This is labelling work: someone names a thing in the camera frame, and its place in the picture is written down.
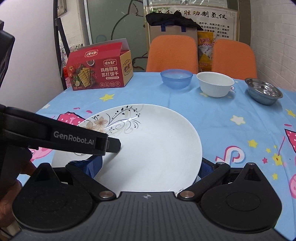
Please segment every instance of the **blue tablecloth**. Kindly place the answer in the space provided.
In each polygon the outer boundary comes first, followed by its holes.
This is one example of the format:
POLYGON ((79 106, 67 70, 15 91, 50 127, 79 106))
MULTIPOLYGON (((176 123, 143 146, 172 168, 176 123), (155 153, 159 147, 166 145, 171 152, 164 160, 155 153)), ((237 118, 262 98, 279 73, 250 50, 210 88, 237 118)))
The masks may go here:
MULTIPOLYGON (((77 124, 77 120, 120 105, 147 103, 177 111, 196 128, 203 157, 212 162, 223 160, 231 167, 243 167, 247 162, 259 166, 282 202, 275 228, 292 240, 296 236, 296 93, 282 90, 282 99, 264 106, 246 90, 245 82, 236 80, 227 96, 216 99, 201 92, 195 76, 186 89, 171 90, 159 73, 134 73, 124 88, 69 88, 37 113, 68 123, 76 118, 77 124)), ((53 155, 54 151, 40 148, 33 163, 51 163, 53 155)), ((27 178, 20 175, 18 179, 24 183, 27 178)))

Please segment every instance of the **white plate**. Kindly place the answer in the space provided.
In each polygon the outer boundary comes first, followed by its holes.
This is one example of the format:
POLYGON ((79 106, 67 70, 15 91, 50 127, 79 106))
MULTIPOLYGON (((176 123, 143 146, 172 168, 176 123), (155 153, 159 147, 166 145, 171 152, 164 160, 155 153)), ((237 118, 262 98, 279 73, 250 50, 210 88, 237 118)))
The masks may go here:
MULTIPOLYGON (((193 125, 179 113, 151 104, 115 107, 79 126, 119 138, 118 154, 106 153, 95 180, 118 196, 121 191, 159 192, 190 186, 200 169, 202 145, 193 125)), ((90 155, 56 151, 53 167, 90 155)))

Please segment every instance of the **silver bolt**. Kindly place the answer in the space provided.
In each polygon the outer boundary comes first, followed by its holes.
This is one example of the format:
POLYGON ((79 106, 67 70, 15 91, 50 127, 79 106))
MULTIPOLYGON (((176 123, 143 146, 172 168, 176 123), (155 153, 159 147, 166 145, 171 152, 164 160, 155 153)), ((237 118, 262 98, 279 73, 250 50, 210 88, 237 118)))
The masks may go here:
POLYGON ((99 193, 101 198, 110 198, 113 196, 113 192, 111 191, 102 191, 99 193))
POLYGON ((183 198, 192 198, 192 197, 194 197, 194 192, 182 191, 182 192, 180 192, 180 196, 183 198))

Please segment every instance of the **metal bowl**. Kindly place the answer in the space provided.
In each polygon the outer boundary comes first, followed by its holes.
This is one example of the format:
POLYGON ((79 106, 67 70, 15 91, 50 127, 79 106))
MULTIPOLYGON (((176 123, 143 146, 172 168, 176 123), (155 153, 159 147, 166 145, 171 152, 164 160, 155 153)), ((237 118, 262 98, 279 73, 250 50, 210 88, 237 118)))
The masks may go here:
POLYGON ((253 78, 247 78, 245 82, 249 87, 250 96, 261 104, 272 105, 283 97, 282 92, 270 83, 253 78))

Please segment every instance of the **human hand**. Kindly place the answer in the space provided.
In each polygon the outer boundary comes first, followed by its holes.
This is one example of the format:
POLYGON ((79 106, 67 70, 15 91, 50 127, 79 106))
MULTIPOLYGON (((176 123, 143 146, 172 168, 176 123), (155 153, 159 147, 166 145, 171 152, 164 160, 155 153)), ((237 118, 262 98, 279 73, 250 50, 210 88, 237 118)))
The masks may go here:
MULTIPOLYGON (((21 171, 21 174, 32 175, 36 167, 32 162, 28 162, 27 166, 21 171)), ((15 180, 14 184, 8 189, 6 195, 0 200, 0 227, 6 228, 13 221, 12 203, 22 188, 22 184, 15 180)))

